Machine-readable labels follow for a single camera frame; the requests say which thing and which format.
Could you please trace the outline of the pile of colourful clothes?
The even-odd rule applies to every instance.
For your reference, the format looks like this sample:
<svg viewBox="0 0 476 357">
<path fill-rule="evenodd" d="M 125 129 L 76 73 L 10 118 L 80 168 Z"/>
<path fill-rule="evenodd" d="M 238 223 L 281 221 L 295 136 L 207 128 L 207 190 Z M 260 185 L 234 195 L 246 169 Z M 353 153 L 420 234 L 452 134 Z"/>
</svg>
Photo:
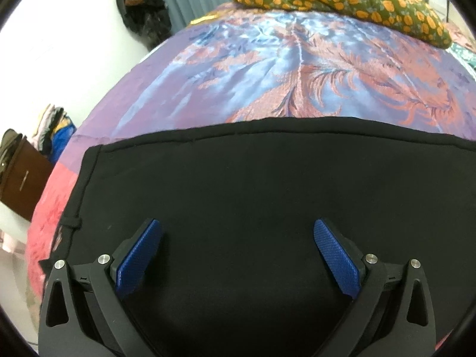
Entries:
<svg viewBox="0 0 476 357">
<path fill-rule="evenodd" d="M 63 107 L 48 104 L 28 141 L 55 165 L 76 130 L 77 127 Z"/>
</svg>

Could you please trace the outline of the black pants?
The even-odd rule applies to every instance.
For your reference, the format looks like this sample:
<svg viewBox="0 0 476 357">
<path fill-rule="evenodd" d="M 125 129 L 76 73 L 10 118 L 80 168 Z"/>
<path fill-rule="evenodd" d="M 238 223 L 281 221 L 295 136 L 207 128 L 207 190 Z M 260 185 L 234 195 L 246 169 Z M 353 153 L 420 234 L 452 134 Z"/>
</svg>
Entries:
<svg viewBox="0 0 476 357">
<path fill-rule="evenodd" d="M 318 219 L 385 263 L 418 259 L 431 356 L 475 354 L 471 140 L 356 118 L 268 118 L 94 146 L 51 271 L 59 259 L 113 254 L 147 219 L 163 235 L 123 307 L 156 356 L 318 356 L 352 302 L 315 245 Z"/>
</svg>

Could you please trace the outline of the olive garment on nightstand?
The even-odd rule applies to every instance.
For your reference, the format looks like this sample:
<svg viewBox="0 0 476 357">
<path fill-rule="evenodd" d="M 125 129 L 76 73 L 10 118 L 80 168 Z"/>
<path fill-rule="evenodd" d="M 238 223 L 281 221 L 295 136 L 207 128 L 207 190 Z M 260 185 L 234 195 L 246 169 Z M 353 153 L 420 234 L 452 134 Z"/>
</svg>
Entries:
<svg viewBox="0 0 476 357">
<path fill-rule="evenodd" d="M 13 129 L 8 129 L 5 131 L 1 139 L 1 172 L 4 172 L 7 169 L 7 165 L 9 164 L 22 138 L 23 135 L 21 133 L 17 133 Z"/>
</svg>

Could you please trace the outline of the pink cloth near pillow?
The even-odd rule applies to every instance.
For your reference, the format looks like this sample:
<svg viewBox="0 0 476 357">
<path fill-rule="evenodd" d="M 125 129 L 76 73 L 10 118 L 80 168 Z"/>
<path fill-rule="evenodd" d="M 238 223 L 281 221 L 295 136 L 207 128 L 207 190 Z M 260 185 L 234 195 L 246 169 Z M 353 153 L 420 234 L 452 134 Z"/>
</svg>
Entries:
<svg viewBox="0 0 476 357">
<path fill-rule="evenodd" d="M 462 30 L 456 24 L 446 23 L 446 29 L 449 31 L 452 41 L 463 48 L 475 52 L 475 37 L 470 30 Z"/>
</svg>

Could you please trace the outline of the brown wooden nightstand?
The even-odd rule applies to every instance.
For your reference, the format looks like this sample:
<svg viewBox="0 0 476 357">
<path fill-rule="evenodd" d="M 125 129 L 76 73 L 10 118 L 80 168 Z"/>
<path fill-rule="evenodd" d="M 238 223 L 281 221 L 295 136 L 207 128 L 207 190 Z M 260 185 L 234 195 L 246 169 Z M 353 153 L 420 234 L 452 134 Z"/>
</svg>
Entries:
<svg viewBox="0 0 476 357">
<path fill-rule="evenodd" d="M 30 222 L 53 167 L 23 138 L 1 179 L 1 203 Z"/>
</svg>

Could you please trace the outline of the dark clothes hanging on wall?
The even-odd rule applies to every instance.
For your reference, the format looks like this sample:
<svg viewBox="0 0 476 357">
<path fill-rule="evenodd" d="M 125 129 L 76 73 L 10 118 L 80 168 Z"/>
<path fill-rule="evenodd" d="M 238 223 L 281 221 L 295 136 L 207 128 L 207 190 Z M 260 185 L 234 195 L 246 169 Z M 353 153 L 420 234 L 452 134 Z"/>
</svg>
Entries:
<svg viewBox="0 0 476 357">
<path fill-rule="evenodd" d="M 125 27 L 152 51 L 172 35 L 172 23 L 164 0 L 116 0 Z"/>
</svg>

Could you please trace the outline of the colourful satin quilt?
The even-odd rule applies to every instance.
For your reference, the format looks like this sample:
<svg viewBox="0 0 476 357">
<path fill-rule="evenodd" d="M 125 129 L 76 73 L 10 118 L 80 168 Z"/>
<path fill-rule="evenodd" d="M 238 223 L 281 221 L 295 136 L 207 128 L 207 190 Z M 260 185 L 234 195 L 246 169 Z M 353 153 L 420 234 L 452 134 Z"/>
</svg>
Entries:
<svg viewBox="0 0 476 357">
<path fill-rule="evenodd" d="M 452 53 L 338 14 L 228 3 L 155 48 L 70 138 L 27 232 L 43 292 L 60 215 L 85 151 L 141 134 L 269 117 L 355 117 L 475 138 L 475 73 Z"/>
</svg>

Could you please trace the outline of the teal patterned blanket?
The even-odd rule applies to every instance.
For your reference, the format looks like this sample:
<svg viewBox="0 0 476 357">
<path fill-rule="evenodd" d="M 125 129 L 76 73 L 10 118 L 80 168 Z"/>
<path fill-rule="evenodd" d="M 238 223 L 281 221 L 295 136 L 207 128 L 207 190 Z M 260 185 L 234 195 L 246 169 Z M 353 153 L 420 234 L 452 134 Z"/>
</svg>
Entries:
<svg viewBox="0 0 476 357">
<path fill-rule="evenodd" d="M 457 58 L 463 65 L 467 68 L 475 70 L 476 68 L 476 56 L 475 52 L 470 51 L 469 49 L 462 47 L 458 43 L 453 43 L 448 49 L 448 52 L 451 53 L 455 58 Z"/>
</svg>

